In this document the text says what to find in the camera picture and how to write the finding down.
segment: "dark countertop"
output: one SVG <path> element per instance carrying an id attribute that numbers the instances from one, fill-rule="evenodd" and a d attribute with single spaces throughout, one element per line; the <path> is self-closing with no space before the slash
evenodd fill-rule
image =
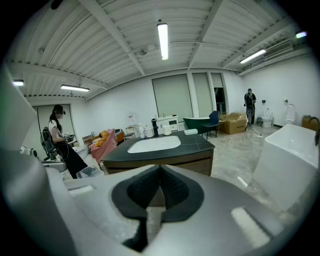
<path id="1" fill-rule="evenodd" d="M 141 139 L 141 138 L 131 138 L 122 142 L 115 150 L 107 154 L 101 161 L 108 162 L 132 162 L 132 161 L 144 161 L 144 160 L 154 160 L 163 158 L 172 158 L 177 156 L 189 155 L 194 153 L 199 153 L 207 150 L 213 150 L 215 146 L 209 141 L 204 139 L 198 134 L 185 135 L 184 131 L 175 131 L 170 136 L 177 136 L 181 144 L 175 148 L 141 152 L 141 153 L 128 153 L 128 149 L 136 142 L 142 140 L 153 140 L 154 137 Z"/>

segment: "man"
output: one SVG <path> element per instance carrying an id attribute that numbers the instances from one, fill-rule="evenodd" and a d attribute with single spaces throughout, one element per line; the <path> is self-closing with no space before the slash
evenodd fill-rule
<path id="1" fill-rule="evenodd" d="M 253 116 L 251 117 L 251 123 L 249 124 L 251 127 L 253 127 L 254 126 L 254 122 L 255 122 L 255 113 L 256 113 L 255 103 L 257 101 L 257 98 L 252 93 L 252 90 L 250 88 L 248 89 L 248 93 L 246 93 L 244 95 L 244 101 L 245 101 L 244 106 L 246 106 L 246 107 L 251 107 L 252 106 L 253 107 Z"/>

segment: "black skirt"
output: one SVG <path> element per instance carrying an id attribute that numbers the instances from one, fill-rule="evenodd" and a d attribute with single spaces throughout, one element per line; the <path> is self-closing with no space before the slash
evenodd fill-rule
<path id="1" fill-rule="evenodd" d="M 74 149 L 65 142 L 54 143 L 54 146 L 60 150 L 62 158 L 68 168 L 71 176 L 76 179 L 77 173 L 88 165 L 82 160 L 82 158 L 74 151 Z"/>

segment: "white bathtub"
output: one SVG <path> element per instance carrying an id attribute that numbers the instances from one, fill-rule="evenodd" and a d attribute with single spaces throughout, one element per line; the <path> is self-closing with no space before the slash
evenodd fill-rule
<path id="1" fill-rule="evenodd" d="M 318 171 L 316 132 L 287 124 L 265 138 L 253 178 L 286 211 Z"/>

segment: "black chair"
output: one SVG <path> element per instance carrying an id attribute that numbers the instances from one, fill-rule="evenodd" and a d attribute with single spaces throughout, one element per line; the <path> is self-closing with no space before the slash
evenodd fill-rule
<path id="1" fill-rule="evenodd" d="M 217 127 L 219 125 L 219 116 L 220 116 L 220 112 L 219 111 L 213 111 L 210 115 L 210 123 L 206 123 L 203 124 L 203 127 L 207 127 L 207 128 L 212 128 L 215 127 L 215 137 L 217 137 Z"/>

